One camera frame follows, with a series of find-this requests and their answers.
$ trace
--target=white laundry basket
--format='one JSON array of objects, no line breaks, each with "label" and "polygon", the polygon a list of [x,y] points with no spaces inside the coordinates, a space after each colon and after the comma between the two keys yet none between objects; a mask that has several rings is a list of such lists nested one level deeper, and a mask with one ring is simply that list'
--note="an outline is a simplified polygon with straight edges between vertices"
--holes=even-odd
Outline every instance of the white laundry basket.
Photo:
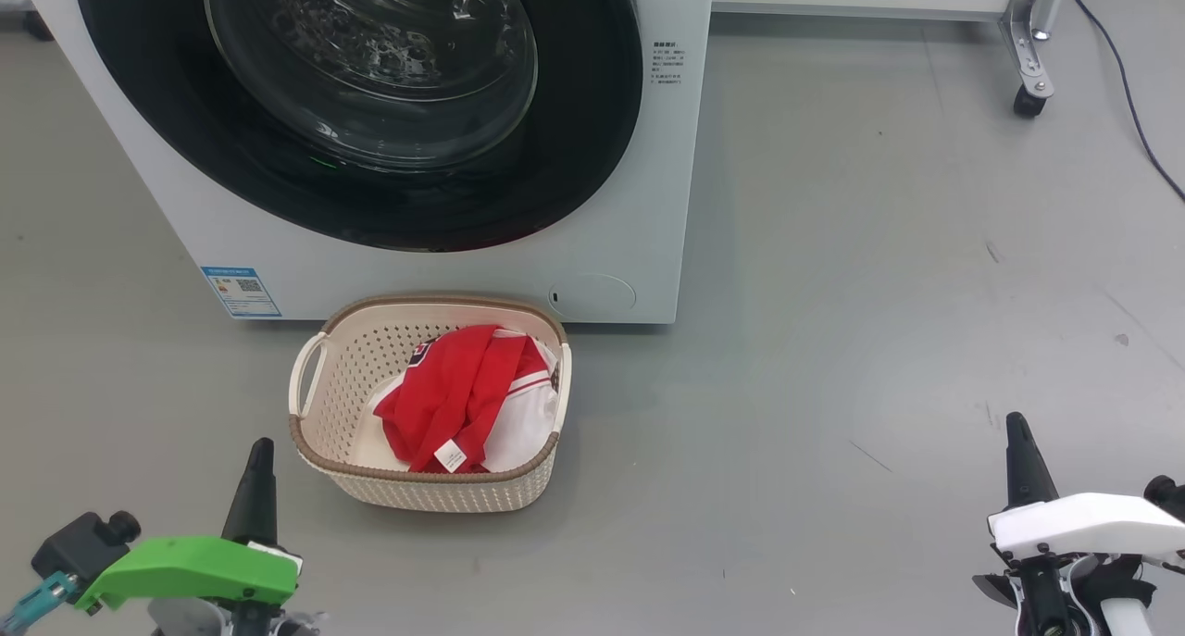
[{"label": "white laundry basket", "polygon": [[[416,346],[450,329],[500,325],[542,341],[558,356],[556,425],[531,462],[504,473],[406,473],[351,464],[359,422],[378,386],[402,373]],[[307,394],[305,374],[316,356]],[[572,354],[563,327],[524,303],[505,300],[386,297],[360,300],[339,311],[296,358],[288,391],[289,426],[305,462],[346,493],[371,505],[412,510],[492,513],[534,502],[551,478],[568,411]]]}]

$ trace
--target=washing machine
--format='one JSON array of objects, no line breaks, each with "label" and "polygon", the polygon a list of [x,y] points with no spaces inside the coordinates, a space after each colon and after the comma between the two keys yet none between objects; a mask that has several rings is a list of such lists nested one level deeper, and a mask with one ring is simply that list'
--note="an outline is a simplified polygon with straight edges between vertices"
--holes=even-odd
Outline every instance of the washing machine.
[{"label": "washing machine", "polygon": [[233,319],[675,319],[711,0],[33,2]]}]

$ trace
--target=caster wheel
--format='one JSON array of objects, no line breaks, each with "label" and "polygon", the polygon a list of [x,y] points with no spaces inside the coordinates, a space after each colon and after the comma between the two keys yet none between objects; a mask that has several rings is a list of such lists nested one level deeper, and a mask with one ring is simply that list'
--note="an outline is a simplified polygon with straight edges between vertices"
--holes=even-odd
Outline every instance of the caster wheel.
[{"label": "caster wheel", "polygon": [[41,19],[40,13],[34,11],[26,13],[23,25],[25,32],[33,34],[36,40],[53,40],[53,32],[45,25],[45,20]]},{"label": "caster wheel", "polygon": [[1020,117],[1040,116],[1043,108],[1045,108],[1045,97],[1029,95],[1025,86],[1018,89],[1017,99],[1012,101],[1012,113]]}]

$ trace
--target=floor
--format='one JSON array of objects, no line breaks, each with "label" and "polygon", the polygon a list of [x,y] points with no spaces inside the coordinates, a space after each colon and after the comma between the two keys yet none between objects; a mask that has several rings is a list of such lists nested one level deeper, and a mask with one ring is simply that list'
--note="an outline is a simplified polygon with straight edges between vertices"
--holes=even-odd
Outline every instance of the floor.
[{"label": "floor", "polygon": [[[1185,178],[1185,0],[1087,1]],[[314,325],[225,319],[56,46],[0,24],[0,597],[82,510],[217,534],[271,435],[290,606],[331,636],[999,636],[969,577],[1000,567],[1005,413],[1063,494],[1185,480],[1185,206],[1072,5],[1037,121],[988,26],[716,19],[679,323],[576,328],[551,487],[492,518],[303,465],[283,392]],[[1183,584],[1146,578],[1176,631]]]}]

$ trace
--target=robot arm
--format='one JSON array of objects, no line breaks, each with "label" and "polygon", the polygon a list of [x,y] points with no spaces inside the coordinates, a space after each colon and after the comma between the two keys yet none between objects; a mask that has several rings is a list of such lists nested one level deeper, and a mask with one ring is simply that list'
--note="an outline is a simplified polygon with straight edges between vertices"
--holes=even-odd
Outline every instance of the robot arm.
[{"label": "robot arm", "polygon": [[222,538],[149,539],[130,514],[84,514],[33,557],[41,585],[0,616],[0,636],[21,636],[62,604],[88,615],[130,598],[201,598],[230,613],[236,636],[267,636],[296,590],[301,559],[276,542],[274,445],[260,439],[239,480]]},{"label": "robot arm", "polygon": [[1059,497],[1020,413],[1007,432],[1008,506],[987,519],[1007,571],[976,586],[1017,610],[1017,636],[1151,636],[1155,586],[1136,573],[1145,563],[1185,573],[1183,490],[1158,477],[1144,497]]}]

